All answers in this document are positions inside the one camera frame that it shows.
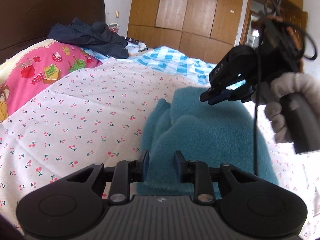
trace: white sheet with cherry print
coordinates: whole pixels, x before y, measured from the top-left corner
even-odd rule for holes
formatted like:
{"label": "white sheet with cherry print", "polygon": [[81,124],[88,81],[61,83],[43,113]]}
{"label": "white sheet with cherry print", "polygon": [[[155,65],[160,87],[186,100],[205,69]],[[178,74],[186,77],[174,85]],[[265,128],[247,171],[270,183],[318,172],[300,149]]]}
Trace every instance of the white sheet with cherry print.
{"label": "white sheet with cherry print", "polygon": [[138,158],[157,101],[172,101],[177,88],[190,85],[196,83],[115,59],[51,85],[0,124],[1,214],[19,228],[16,205],[29,192],[91,163]]}

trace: round black pad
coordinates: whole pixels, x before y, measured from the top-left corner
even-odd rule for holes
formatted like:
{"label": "round black pad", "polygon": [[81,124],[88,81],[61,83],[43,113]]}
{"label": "round black pad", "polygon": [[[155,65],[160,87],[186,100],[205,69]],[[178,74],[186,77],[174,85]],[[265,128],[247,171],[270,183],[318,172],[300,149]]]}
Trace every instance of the round black pad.
{"label": "round black pad", "polygon": [[222,198],[220,212],[231,228],[258,238],[299,234],[307,218],[301,198],[263,180],[238,183]]}
{"label": "round black pad", "polygon": [[42,213],[50,217],[61,217],[71,213],[76,208],[74,198],[66,195],[54,195],[43,199],[39,204]]}
{"label": "round black pad", "polygon": [[91,228],[101,217],[101,198],[85,183],[61,180],[31,192],[17,206],[23,230],[36,238],[68,238]]}
{"label": "round black pad", "polygon": [[251,198],[248,201],[248,207],[253,213],[265,217],[277,216],[284,210],[284,204],[281,199],[269,195]]}

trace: pillow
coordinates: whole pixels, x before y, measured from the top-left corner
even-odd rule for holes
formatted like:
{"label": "pillow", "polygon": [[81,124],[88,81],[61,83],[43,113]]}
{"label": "pillow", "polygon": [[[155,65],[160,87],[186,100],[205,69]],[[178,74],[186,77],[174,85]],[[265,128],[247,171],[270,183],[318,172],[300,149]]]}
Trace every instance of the pillow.
{"label": "pillow", "polygon": [[65,75],[102,63],[78,46],[37,43],[0,65],[0,122]]}

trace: logo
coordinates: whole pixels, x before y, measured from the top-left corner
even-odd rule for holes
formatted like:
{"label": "logo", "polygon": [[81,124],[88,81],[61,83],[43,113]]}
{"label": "logo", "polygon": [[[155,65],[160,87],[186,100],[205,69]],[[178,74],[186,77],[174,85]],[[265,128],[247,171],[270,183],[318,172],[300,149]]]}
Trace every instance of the logo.
{"label": "logo", "polygon": [[161,202],[161,203],[165,202],[166,200],[167,200],[167,199],[165,199],[164,197],[160,197],[160,198],[157,199],[157,201],[159,201],[159,202]]}

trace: small pink basket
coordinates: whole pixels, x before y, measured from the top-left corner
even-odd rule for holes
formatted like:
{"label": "small pink basket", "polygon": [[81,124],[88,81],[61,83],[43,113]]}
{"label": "small pink basket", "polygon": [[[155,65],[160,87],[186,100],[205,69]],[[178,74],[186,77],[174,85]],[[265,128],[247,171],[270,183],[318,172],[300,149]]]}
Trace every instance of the small pink basket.
{"label": "small pink basket", "polygon": [[110,23],[109,25],[109,29],[112,31],[112,32],[115,32],[115,33],[118,33],[119,31],[119,25],[118,23]]}

